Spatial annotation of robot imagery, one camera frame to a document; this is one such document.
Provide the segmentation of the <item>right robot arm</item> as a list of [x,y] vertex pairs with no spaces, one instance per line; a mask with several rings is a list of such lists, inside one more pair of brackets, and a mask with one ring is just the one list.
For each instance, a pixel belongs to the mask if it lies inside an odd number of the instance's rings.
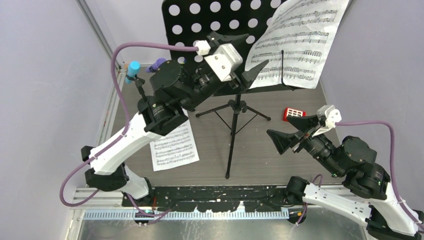
[[296,132],[267,130],[279,154],[288,150],[305,150],[357,200],[328,192],[322,187],[292,176],[284,190],[291,205],[316,205],[338,213],[364,227],[378,240],[420,240],[424,230],[424,213],[411,209],[401,198],[393,171],[376,163],[377,152],[356,136],[346,136],[339,146],[326,132],[340,125],[338,110],[314,116],[288,116]]

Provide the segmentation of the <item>sheet music page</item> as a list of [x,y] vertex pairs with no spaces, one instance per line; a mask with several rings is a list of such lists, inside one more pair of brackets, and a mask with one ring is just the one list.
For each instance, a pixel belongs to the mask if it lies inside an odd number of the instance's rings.
[[282,3],[246,58],[245,70],[268,62],[251,87],[316,88],[348,4],[348,0]]
[[189,120],[150,143],[153,171],[164,171],[200,160]]

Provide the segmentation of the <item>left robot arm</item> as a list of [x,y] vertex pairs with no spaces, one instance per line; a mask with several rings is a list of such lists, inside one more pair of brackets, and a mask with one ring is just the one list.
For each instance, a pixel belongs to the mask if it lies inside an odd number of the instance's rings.
[[150,78],[153,95],[145,94],[145,81],[138,76],[135,64],[128,65],[126,78],[135,83],[141,95],[138,111],[133,117],[127,117],[125,126],[103,144],[81,149],[83,161],[89,166],[84,173],[86,184],[104,192],[121,191],[141,207],[148,207],[154,199],[150,181],[131,171],[125,161],[185,123],[187,111],[193,111],[224,86],[241,91],[251,87],[267,61],[238,73],[244,61],[238,45],[247,37],[247,34],[222,35],[213,31],[193,46],[151,42],[120,45],[116,53],[125,48],[146,47],[194,52],[202,57],[202,61],[194,73],[189,73],[177,60],[165,59],[152,65],[149,69],[153,73]]

